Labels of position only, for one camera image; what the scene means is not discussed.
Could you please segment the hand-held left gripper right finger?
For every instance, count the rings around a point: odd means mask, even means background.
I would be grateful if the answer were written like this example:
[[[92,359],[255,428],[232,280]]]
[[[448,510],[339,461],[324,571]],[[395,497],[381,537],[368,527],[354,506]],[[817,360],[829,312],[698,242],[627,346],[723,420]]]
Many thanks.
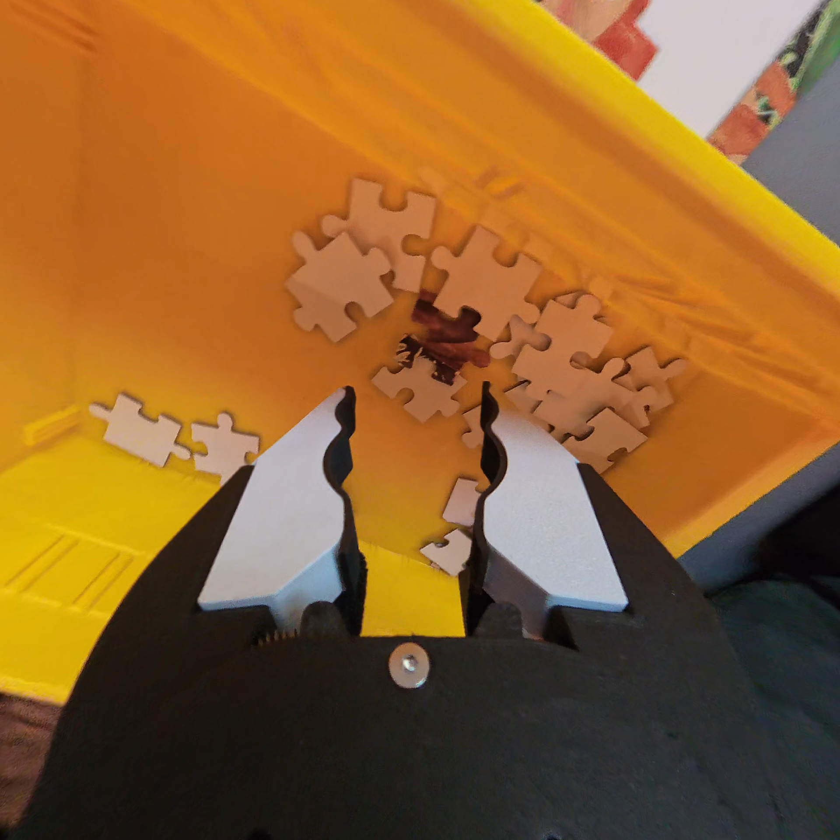
[[[521,614],[556,607],[621,613],[629,599],[585,486],[581,463],[481,386],[471,598],[509,602]]]

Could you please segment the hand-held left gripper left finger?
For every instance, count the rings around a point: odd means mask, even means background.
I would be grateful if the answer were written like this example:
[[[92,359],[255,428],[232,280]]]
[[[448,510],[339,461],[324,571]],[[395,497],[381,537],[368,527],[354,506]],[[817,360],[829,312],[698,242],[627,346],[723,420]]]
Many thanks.
[[[255,461],[197,603],[302,614],[361,606],[361,552],[343,489],[353,468],[356,397],[328,396]]]

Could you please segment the pile of puzzle pieces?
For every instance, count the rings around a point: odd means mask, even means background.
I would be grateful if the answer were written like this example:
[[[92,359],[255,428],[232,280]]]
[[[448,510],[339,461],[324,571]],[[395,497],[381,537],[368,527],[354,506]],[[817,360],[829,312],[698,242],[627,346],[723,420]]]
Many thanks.
[[[610,448],[591,464],[643,443],[649,415],[672,403],[667,379],[682,360],[660,366],[652,349],[592,368],[609,347],[601,292],[576,292],[536,305],[547,277],[534,249],[498,258],[501,237],[474,225],[456,248],[442,244],[438,198],[408,190],[387,203],[377,180],[354,177],[343,215],[307,227],[314,178],[295,172],[282,185],[235,177],[192,187],[190,209],[164,236],[198,236],[184,245],[195,264],[167,260],[130,275],[127,247],[104,269],[99,326],[108,340],[86,368],[98,379],[85,426],[106,446],[156,468],[191,460],[225,483],[266,452],[292,420],[327,392],[351,384],[370,393],[363,436],[368,463],[356,500],[372,542],[432,557],[471,530],[472,514],[444,511],[444,489],[463,458],[454,432],[436,417],[468,424],[464,446],[480,444],[478,407],[464,397],[468,378],[510,360],[515,406],[559,440],[594,447],[615,421]]]

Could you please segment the yellow plastic bin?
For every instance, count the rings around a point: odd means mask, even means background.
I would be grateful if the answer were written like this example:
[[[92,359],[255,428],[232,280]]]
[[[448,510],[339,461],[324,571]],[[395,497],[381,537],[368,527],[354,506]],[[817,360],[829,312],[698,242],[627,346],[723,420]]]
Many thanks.
[[[188,191],[311,176],[343,215],[354,177],[438,198],[456,248],[483,223],[531,249],[536,305],[601,292],[609,347],[650,348],[672,403],[597,468],[676,557],[838,443],[838,247],[534,2],[2,2],[2,692],[63,704],[154,556],[221,484],[90,435],[108,340],[102,271],[167,260]],[[372,542],[362,634],[463,636],[457,580]],[[341,386],[327,392],[330,396]],[[312,407],[281,436],[308,415]]]

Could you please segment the puzzle frame tray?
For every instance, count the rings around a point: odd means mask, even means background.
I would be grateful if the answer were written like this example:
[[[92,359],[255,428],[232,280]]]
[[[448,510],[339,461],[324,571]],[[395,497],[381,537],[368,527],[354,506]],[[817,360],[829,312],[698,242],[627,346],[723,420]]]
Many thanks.
[[[838,1],[539,1],[741,165],[838,59]]]

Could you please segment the person's dark clothing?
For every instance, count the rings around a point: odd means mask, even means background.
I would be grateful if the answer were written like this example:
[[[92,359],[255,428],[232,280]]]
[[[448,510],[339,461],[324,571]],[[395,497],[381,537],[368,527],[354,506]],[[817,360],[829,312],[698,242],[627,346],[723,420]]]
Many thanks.
[[[839,838],[839,496],[771,531],[711,597],[750,677],[808,838]]]

